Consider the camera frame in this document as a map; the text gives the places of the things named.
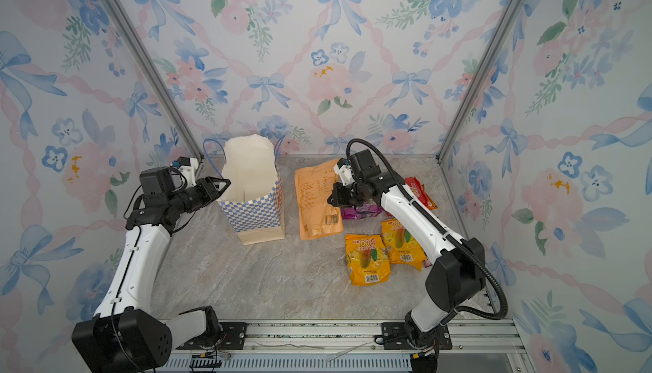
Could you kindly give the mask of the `purple grape candy bag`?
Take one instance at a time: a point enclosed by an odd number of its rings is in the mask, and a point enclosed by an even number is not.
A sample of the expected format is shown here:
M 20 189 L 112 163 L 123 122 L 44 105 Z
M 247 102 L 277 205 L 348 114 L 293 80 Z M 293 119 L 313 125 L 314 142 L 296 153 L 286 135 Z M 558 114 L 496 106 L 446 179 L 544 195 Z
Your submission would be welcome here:
M 343 208 L 341 210 L 341 217 L 343 220 L 362 220 L 377 217 L 383 212 L 383 208 L 377 204 L 365 203 L 358 207 Z

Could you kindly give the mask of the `blue checkered paper bag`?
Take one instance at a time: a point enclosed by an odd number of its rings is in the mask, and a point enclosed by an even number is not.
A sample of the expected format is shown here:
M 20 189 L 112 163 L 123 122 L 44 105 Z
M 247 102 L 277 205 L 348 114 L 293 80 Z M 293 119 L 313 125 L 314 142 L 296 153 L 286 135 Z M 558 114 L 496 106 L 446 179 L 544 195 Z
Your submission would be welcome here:
M 207 139 L 203 146 L 217 147 L 215 155 L 224 160 L 217 174 L 231 185 L 217 202 L 243 245 L 283 240 L 284 190 L 273 142 L 247 135 L 226 142 Z

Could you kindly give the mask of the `orange kraft snack pouch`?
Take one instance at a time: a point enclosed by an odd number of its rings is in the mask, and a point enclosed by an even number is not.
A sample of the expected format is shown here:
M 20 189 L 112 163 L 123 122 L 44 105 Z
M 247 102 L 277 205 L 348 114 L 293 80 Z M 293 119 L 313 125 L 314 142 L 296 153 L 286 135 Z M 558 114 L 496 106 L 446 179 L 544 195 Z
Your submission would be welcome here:
M 328 203 L 338 176 L 333 159 L 318 166 L 295 171 L 295 191 L 299 208 L 299 232 L 304 241 L 343 232 L 341 210 Z

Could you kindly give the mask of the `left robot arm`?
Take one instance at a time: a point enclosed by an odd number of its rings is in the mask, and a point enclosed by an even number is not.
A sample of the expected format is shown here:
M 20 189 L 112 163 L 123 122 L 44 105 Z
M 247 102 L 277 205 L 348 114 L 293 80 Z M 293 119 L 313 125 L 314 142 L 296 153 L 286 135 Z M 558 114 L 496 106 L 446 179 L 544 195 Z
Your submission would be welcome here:
M 216 347 L 224 337 L 210 306 L 162 321 L 150 313 L 156 274 L 185 213 L 217 201 L 230 182 L 208 176 L 175 185 L 174 168 L 142 172 L 142 194 L 127 217 L 126 245 L 105 298 L 71 340 L 92 372 L 146 372 L 164 366 L 173 350 L 197 338 Z

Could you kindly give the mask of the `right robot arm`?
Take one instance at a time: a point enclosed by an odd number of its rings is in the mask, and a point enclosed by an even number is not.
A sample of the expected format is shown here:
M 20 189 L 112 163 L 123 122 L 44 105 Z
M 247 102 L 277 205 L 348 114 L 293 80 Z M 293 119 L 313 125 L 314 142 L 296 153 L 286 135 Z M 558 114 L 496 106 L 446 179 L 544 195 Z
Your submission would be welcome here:
M 392 170 L 381 170 L 369 150 L 334 165 L 337 181 L 328 202 L 352 208 L 374 201 L 393 215 L 424 250 L 431 262 L 424 299 L 405 317 L 407 340 L 416 349 L 431 346 L 460 313 L 486 317 L 484 310 L 466 304 L 486 288 L 480 243 L 466 240 L 438 220 L 419 201 L 404 179 Z

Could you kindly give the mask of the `red fruit candy bag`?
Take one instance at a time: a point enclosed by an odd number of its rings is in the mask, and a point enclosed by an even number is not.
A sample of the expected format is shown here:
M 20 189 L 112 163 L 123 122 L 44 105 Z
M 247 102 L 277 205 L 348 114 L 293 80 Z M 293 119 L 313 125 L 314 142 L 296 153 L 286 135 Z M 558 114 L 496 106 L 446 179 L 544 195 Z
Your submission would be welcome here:
M 426 193 L 424 185 L 415 177 L 409 177 L 405 179 L 407 185 L 411 188 L 414 196 L 426 206 L 429 210 L 436 210 L 438 206 L 431 199 L 431 197 Z

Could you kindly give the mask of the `yellow mango candy bag right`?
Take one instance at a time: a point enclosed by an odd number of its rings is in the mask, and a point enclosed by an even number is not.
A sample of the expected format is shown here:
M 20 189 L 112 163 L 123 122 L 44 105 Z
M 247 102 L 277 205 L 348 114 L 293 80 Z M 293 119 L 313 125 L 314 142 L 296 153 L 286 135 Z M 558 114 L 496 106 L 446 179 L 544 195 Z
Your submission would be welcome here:
M 416 239 L 396 219 L 384 220 L 381 227 L 381 238 L 390 263 L 410 265 L 421 271 L 426 255 Z

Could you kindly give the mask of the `yellow mango candy bag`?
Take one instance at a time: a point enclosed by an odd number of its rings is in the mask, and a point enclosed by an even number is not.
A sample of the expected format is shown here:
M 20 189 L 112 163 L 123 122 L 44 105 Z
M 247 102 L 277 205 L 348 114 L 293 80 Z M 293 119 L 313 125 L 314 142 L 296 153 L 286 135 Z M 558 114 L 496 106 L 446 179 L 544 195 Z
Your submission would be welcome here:
M 381 227 L 381 238 L 390 263 L 410 265 L 421 271 L 426 255 L 416 239 L 396 219 L 384 220 Z
M 386 282 L 391 275 L 390 260 L 381 235 L 346 235 L 346 262 L 353 286 Z

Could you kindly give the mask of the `yellow mango candy bag front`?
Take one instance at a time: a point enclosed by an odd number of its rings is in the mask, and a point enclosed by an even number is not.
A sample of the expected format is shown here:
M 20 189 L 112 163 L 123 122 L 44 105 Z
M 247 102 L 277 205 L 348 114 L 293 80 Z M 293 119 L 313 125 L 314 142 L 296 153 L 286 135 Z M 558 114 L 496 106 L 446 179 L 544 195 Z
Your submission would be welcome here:
M 353 286 L 386 282 L 391 275 L 390 260 L 381 235 L 346 235 L 346 262 Z

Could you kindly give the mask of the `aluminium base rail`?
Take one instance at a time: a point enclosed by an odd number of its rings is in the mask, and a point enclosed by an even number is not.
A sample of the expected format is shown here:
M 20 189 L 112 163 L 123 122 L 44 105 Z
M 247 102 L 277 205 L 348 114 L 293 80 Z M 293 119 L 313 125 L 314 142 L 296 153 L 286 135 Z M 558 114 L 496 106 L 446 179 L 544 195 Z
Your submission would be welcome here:
M 532 372 L 512 320 L 454 320 L 437 343 L 415 349 L 379 339 L 400 320 L 224 320 L 246 324 L 241 348 L 187 342 L 156 372 Z

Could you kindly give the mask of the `left aluminium corner post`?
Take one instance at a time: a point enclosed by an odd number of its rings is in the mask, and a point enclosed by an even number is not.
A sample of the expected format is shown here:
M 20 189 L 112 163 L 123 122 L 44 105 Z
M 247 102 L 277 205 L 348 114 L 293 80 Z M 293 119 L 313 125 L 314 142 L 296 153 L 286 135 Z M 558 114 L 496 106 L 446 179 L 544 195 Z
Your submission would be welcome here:
M 161 104 L 166 111 L 171 123 L 178 129 L 178 133 L 182 141 L 186 144 L 188 151 L 192 153 L 193 157 L 203 159 L 204 155 L 202 149 L 198 146 L 192 132 L 188 128 L 185 120 L 181 115 L 181 111 L 176 103 L 171 99 L 168 93 L 164 80 L 159 75 L 153 59 L 150 57 L 144 42 L 139 38 L 137 30 L 129 18 L 125 7 L 120 0 L 101 0 L 103 5 L 106 6 L 107 12 L 116 22 L 117 27 L 124 36 L 126 45 L 135 58 L 137 66 L 146 79 Z

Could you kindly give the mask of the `aluminium corner post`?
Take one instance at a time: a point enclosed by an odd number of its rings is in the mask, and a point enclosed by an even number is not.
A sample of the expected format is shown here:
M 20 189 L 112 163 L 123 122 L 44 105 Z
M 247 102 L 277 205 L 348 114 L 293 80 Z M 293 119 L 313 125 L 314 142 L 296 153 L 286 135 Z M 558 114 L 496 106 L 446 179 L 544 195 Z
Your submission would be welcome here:
M 185 120 L 181 115 L 181 111 L 176 103 L 171 99 L 168 93 L 164 80 L 159 75 L 153 59 L 150 57 L 144 42 L 139 38 L 137 30 L 129 18 L 125 7 L 120 0 L 101 0 L 103 5 L 106 6 L 107 12 L 116 22 L 117 27 L 124 36 L 126 45 L 135 58 L 137 66 L 146 79 L 161 104 L 166 111 L 171 123 L 178 129 L 178 133 L 182 141 L 186 144 L 188 151 L 192 153 L 193 157 L 203 159 L 204 155 L 202 149 L 198 146 L 192 132 L 188 128 Z
M 446 160 L 447 155 L 453 150 L 453 145 L 455 144 L 458 132 L 462 129 L 466 116 L 472 109 L 475 98 L 480 93 L 482 84 L 485 79 L 489 77 L 492 66 L 503 49 L 506 36 L 514 24 L 517 14 L 521 11 L 524 3 L 525 0 L 508 0 L 493 34 L 490 37 L 489 42 L 487 42 L 487 49 L 480 58 L 478 69 L 474 74 L 474 79 L 470 82 L 469 88 L 465 92 L 458 111 L 453 116 L 453 123 L 448 130 L 443 144 L 441 144 L 440 151 L 436 155 L 438 164 L 442 164 Z

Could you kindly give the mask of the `right aluminium corner post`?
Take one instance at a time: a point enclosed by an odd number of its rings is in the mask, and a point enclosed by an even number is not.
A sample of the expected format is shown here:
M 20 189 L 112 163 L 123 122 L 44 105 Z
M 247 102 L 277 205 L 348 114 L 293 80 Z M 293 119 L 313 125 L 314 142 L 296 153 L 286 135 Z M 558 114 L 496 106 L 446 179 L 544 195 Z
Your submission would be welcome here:
M 492 66 L 503 49 L 506 36 L 514 24 L 517 14 L 521 11 L 524 3 L 525 0 L 508 0 L 493 34 L 490 37 L 489 42 L 487 42 L 487 49 L 480 58 L 478 69 L 474 74 L 474 79 L 470 82 L 469 88 L 465 92 L 458 111 L 453 116 L 453 123 L 448 130 L 443 144 L 441 144 L 440 151 L 436 155 L 438 164 L 442 164 L 446 160 L 447 155 L 453 150 L 453 145 L 455 144 L 458 132 L 462 129 L 466 116 L 472 109 L 475 98 L 480 93 L 482 84 L 485 79 L 489 77 Z

